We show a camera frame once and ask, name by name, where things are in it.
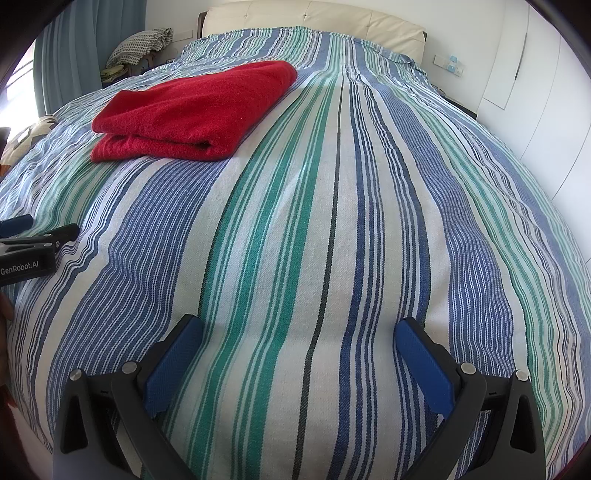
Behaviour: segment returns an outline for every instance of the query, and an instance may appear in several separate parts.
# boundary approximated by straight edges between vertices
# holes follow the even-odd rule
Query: folded red towel
[[[92,122],[107,133],[93,161],[142,155],[220,160],[297,77],[286,61],[260,61],[198,77],[171,80],[141,92],[122,90]]]

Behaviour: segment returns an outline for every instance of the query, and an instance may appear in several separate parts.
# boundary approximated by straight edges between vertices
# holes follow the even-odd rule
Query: headboard
[[[423,27],[376,10],[305,0],[249,0],[211,7],[199,15],[202,36],[240,28],[295,27],[331,31],[364,38],[389,50],[423,59],[427,34]]]

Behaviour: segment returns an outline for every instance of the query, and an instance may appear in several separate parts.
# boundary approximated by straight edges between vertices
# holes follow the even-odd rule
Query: gray patterned pillow
[[[121,63],[137,65],[144,55],[160,51],[173,40],[172,28],[155,28],[138,32],[121,42],[107,60],[106,69]]]

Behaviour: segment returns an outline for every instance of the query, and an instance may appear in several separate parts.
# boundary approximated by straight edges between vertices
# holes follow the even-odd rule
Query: curtain
[[[74,0],[35,41],[39,116],[102,88],[100,71],[119,43],[145,30],[146,0]]]

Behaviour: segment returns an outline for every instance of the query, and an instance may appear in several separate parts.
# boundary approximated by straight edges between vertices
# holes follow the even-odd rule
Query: striped bedspread
[[[298,79],[232,158],[90,163],[90,122],[117,91],[262,59]],[[590,436],[591,282],[573,237],[408,57],[239,30],[57,117],[0,184],[0,218],[31,213],[29,234],[82,229],[55,275],[4,290],[12,392],[48,448],[71,369],[139,360],[185,313],[204,344],[161,421],[201,480],[400,478],[441,420],[392,350],[409,315],[460,362],[530,372],[549,478]]]

